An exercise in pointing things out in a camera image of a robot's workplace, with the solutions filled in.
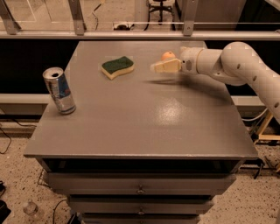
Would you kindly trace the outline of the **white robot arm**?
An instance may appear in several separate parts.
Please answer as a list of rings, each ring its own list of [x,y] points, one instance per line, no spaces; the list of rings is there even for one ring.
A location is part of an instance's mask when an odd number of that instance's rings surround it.
[[[222,50],[181,47],[180,56],[170,56],[150,66],[154,73],[205,74],[233,86],[248,84],[280,123],[280,75],[270,69],[257,52],[243,42]]]

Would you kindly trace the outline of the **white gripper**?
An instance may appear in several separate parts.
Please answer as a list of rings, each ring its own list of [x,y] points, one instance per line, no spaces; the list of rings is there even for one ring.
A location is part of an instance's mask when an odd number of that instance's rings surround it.
[[[198,57],[202,51],[201,47],[186,47],[180,48],[179,59],[165,59],[150,66],[150,70],[154,73],[176,73],[180,69],[186,74],[196,74]]]

